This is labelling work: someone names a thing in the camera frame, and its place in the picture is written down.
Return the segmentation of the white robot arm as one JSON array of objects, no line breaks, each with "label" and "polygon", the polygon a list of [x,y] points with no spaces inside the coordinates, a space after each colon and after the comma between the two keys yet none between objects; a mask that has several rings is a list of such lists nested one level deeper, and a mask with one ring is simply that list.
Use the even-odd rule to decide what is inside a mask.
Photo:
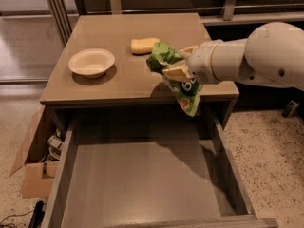
[{"label": "white robot arm", "polygon": [[171,80],[304,90],[304,31],[291,24],[268,23],[245,39],[208,41],[179,55],[181,61],[162,71]]}]

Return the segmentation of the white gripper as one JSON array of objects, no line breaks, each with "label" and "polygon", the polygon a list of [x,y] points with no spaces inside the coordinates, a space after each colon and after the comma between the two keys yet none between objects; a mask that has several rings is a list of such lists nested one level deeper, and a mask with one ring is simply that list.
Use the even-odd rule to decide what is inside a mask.
[{"label": "white gripper", "polygon": [[170,80],[189,82],[193,76],[200,84],[218,84],[219,80],[212,69],[212,55],[222,40],[206,41],[199,46],[180,49],[178,54],[190,54],[187,63],[174,66],[162,71]]}]

